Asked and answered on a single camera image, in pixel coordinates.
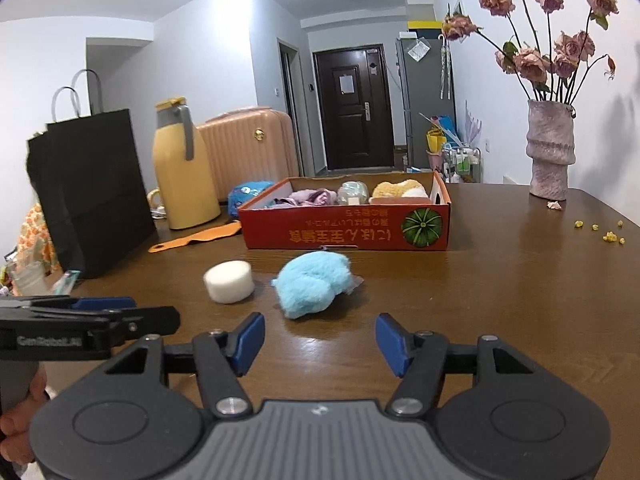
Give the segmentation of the person left hand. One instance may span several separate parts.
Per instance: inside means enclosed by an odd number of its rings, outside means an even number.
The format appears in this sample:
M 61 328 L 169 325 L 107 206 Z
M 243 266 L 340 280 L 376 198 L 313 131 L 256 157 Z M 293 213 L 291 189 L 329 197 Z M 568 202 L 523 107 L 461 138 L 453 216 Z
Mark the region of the person left hand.
M 29 427 L 35 414 L 49 401 L 47 373 L 40 365 L 29 385 L 26 398 L 1 416 L 1 456 L 15 465 L 26 466 L 34 460 L 29 444 Z

